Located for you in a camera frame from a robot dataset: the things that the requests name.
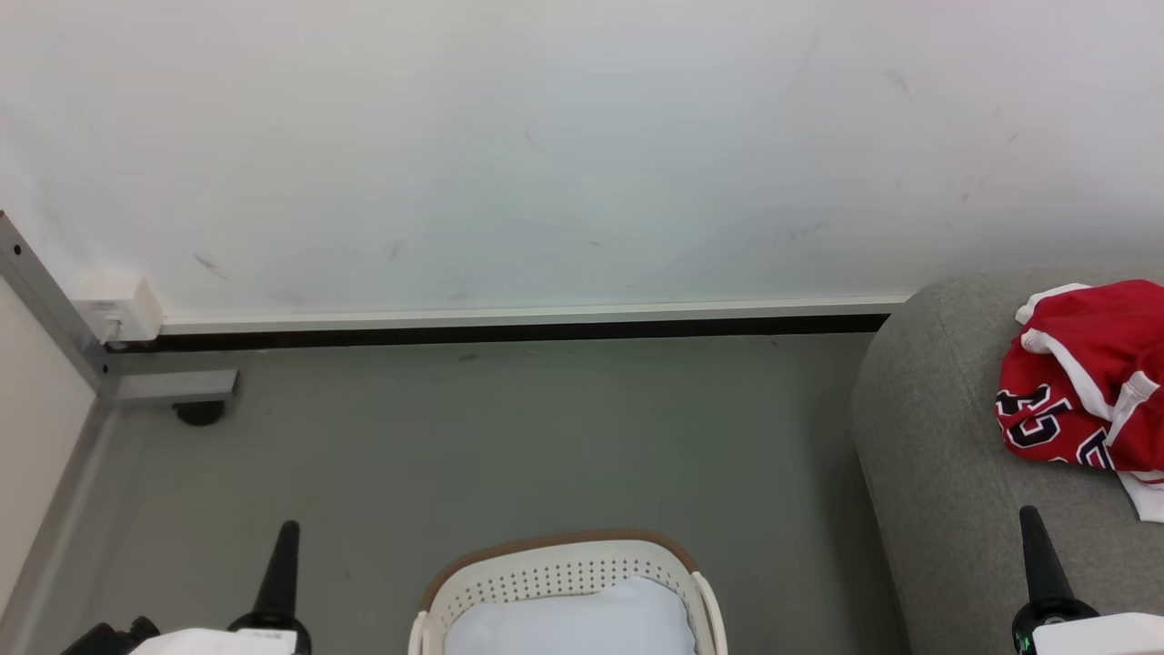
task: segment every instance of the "black rubber foot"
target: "black rubber foot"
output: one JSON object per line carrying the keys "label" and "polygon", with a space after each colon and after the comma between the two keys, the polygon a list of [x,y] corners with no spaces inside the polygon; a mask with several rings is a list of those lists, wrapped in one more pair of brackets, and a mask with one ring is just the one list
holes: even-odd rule
{"label": "black rubber foot", "polygon": [[218,423],[219,419],[226,414],[226,401],[177,403],[173,405],[173,411],[178,413],[178,419],[183,423],[203,428]]}

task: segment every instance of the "metal frame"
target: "metal frame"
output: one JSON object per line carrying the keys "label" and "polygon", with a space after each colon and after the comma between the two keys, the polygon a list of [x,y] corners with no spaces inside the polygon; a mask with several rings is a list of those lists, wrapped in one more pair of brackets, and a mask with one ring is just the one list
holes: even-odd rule
{"label": "metal frame", "polygon": [[44,326],[61,353],[77,369],[93,391],[100,394],[109,377],[109,354],[93,336],[72,301],[57,285],[41,259],[20,235],[12,220],[0,211],[0,277]]}
{"label": "metal frame", "polygon": [[[87,520],[95,506],[106,512],[121,503],[120,492],[94,500],[92,491],[98,472],[106,471],[118,489],[130,480],[122,457],[107,458],[116,449],[112,432],[121,407],[169,405],[173,403],[229,401],[237,389],[237,371],[177,372],[164,375],[122,376],[116,357],[93,335],[65,292],[41,263],[12,220],[0,211],[0,278],[5,279],[41,323],[57,348],[95,393],[95,400],[77,444],[57,483],[48,512],[29,549],[24,567],[0,615],[0,653],[27,655],[38,652],[35,646],[43,635],[43,613],[61,584],[62,563],[72,546],[78,522]],[[86,544],[86,553],[99,554],[102,544]],[[87,588],[83,579],[69,583]],[[79,608],[69,603],[68,613]],[[77,617],[54,617],[69,622]]]}

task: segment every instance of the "printed number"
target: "printed number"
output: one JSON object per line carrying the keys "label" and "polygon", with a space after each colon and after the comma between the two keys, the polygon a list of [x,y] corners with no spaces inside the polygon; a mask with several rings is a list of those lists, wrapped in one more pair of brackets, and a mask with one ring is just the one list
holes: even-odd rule
{"label": "printed number", "polygon": [[1050,385],[1042,385],[1035,390],[1035,393],[1027,396],[1012,394],[1010,392],[1002,390],[994,399],[994,410],[999,413],[999,417],[1014,417],[1028,407],[1031,410],[1038,410],[1038,407],[1050,400]]}
{"label": "printed number", "polygon": [[1079,463],[1092,469],[1113,471],[1115,468],[1112,467],[1112,458],[1107,454],[1105,441],[1107,441],[1107,430],[1100,428],[1094,435],[1087,437],[1086,442],[1079,444],[1079,451],[1076,453]]}
{"label": "printed number", "polygon": [[1018,448],[1031,448],[1050,443],[1055,437],[1059,436],[1060,430],[1059,421],[1055,415],[1070,411],[1071,404],[1067,399],[1063,399],[1039,412],[1038,417],[1032,417],[1017,426],[1012,426],[1006,432],[1007,439]]}

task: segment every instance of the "gray floor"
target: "gray floor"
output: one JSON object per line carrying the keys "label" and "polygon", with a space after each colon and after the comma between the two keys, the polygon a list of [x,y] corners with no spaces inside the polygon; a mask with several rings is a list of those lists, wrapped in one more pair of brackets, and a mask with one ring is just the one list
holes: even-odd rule
{"label": "gray floor", "polygon": [[904,653],[846,433],[865,335],[321,349],[137,358],[240,368],[210,428],[118,423],[49,601],[58,646],[146,614],[244,612],[279,524],[303,525],[320,654],[404,653],[438,569],[559,531],[686,546],[733,653]]}

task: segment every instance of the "perforated basket wall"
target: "perforated basket wall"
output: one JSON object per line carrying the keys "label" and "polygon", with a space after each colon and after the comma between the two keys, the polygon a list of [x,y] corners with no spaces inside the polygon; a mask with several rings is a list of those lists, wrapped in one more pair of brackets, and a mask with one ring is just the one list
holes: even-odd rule
{"label": "perforated basket wall", "polygon": [[597,593],[630,577],[666,585],[683,600],[698,655],[715,655],[700,590],[668,549],[646,541],[590,541],[524,550],[469,564],[436,591],[425,619],[424,655],[443,655],[449,626],[474,605]]}

